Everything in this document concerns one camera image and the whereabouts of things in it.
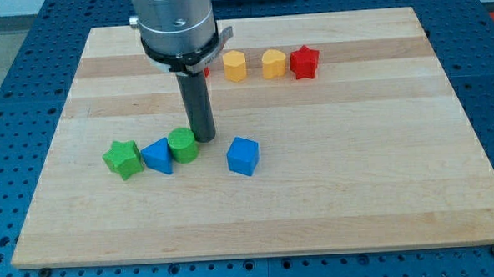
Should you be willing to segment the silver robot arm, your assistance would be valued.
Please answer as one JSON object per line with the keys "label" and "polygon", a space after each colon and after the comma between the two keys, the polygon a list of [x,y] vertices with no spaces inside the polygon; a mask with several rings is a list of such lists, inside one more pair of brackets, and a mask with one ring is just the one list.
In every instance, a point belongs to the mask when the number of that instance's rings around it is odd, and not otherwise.
{"label": "silver robot arm", "polygon": [[212,0],[131,0],[144,52],[169,73],[202,73],[234,36],[218,29]]}

